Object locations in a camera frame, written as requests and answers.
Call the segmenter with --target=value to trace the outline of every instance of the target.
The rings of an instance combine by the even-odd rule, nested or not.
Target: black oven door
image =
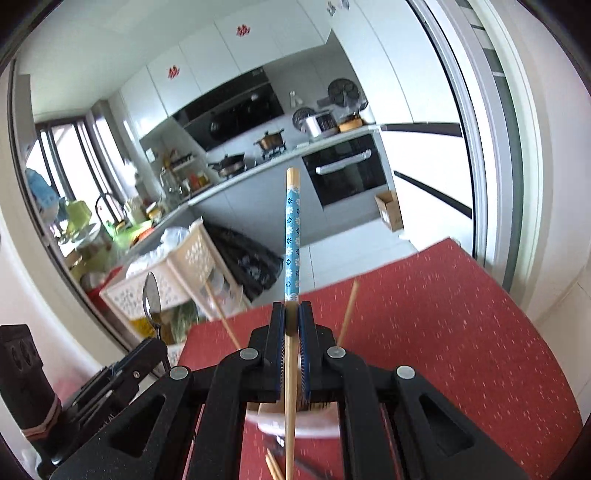
[[[372,135],[341,142],[302,159],[323,207],[386,185]]]

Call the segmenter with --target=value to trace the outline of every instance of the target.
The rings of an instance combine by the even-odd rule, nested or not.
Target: sticker on cabinet
[[[248,35],[250,32],[251,28],[247,27],[245,24],[242,24],[236,29],[236,36],[243,37],[245,35]]]
[[[181,69],[179,69],[176,65],[173,65],[168,69],[168,78],[170,80],[175,79],[181,73]]]

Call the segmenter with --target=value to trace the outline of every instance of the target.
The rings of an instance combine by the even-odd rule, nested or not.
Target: silver screw
[[[326,353],[328,353],[328,356],[331,358],[343,358],[347,352],[344,348],[332,346],[326,351]]]
[[[170,370],[170,378],[173,380],[182,380],[189,374],[186,367],[174,367]]]
[[[405,380],[410,380],[414,378],[414,368],[409,367],[408,365],[401,365],[396,369],[396,374]]]
[[[240,358],[243,360],[254,360],[258,356],[258,351],[254,348],[243,348],[240,350]]]

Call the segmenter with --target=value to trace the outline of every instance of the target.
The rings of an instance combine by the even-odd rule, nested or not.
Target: cardboard box
[[[395,232],[404,228],[402,225],[400,205],[398,204],[398,196],[394,190],[376,195],[375,203],[378,204],[379,214],[390,230]]]

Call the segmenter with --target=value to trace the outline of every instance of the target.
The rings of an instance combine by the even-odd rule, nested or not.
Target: red table
[[[548,478],[582,428],[546,343],[509,296],[453,241],[359,277],[344,347],[368,364],[411,365],[522,465]],[[352,280],[302,296],[338,336]],[[242,345],[271,306],[230,320]],[[199,369],[233,351],[220,322],[194,327],[180,364]],[[342,478],[338,440],[297,440],[298,455]],[[270,479],[263,435],[245,426],[241,478]],[[296,478],[310,478],[299,472]]]

